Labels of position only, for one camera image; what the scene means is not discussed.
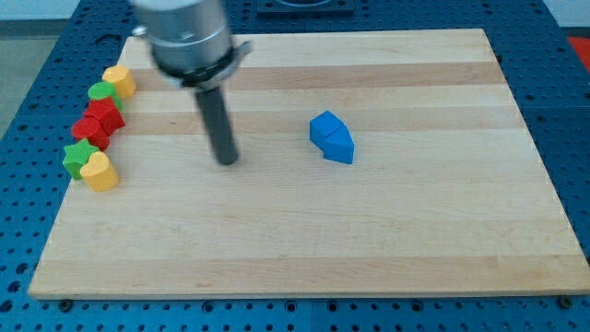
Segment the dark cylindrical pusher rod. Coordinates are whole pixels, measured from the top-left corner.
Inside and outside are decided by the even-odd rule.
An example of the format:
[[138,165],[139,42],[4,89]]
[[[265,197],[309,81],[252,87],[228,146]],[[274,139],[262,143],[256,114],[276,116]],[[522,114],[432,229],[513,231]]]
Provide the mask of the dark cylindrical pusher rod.
[[221,89],[197,92],[195,99],[217,163],[235,163],[239,154]]

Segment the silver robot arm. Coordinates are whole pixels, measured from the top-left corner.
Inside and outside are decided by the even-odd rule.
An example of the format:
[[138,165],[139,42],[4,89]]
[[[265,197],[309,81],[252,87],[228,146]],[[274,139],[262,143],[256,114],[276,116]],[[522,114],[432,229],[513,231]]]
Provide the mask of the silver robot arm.
[[236,162],[222,86],[252,43],[235,42],[221,0],[131,0],[130,5],[138,22],[133,34],[149,43],[155,66],[176,86],[194,91],[217,163]]

